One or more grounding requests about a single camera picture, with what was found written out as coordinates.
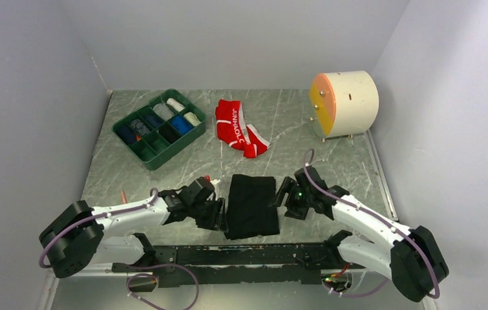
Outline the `black underwear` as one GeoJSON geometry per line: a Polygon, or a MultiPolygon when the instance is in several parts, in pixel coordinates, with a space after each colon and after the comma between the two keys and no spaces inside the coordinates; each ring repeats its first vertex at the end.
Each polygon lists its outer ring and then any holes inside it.
{"type": "Polygon", "coordinates": [[[270,205],[276,194],[272,176],[232,175],[226,219],[228,240],[241,240],[280,233],[276,207],[270,205]]]}

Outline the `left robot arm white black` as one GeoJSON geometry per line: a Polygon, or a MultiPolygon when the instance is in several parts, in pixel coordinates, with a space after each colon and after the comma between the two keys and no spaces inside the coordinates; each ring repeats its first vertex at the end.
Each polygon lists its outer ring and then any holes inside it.
{"type": "Polygon", "coordinates": [[[179,189],[150,190],[144,200],[91,207],[80,200],[67,207],[40,235],[39,266],[67,278],[89,265],[119,264],[147,271],[170,262],[146,237],[154,227],[192,218],[199,229],[228,231],[226,200],[207,177],[179,189]]]}

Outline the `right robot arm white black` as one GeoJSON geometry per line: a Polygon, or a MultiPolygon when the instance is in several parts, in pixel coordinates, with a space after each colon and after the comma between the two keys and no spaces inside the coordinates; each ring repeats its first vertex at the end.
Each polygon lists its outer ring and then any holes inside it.
{"type": "Polygon", "coordinates": [[[289,218],[304,220],[310,209],[358,232],[341,230],[323,242],[326,263],[334,268],[357,264],[390,280],[408,300],[439,296],[449,268],[425,227],[415,229],[367,207],[340,186],[327,186],[311,165],[286,177],[270,202],[285,206],[289,218]]]}

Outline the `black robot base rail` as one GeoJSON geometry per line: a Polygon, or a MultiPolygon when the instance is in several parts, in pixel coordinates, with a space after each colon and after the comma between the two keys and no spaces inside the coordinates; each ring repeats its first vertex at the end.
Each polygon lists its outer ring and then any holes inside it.
{"type": "Polygon", "coordinates": [[[247,245],[172,245],[154,247],[154,254],[132,266],[114,263],[115,274],[152,273],[161,288],[192,285],[189,269],[200,284],[299,282],[322,279],[361,266],[346,263],[324,242],[247,245]]]}

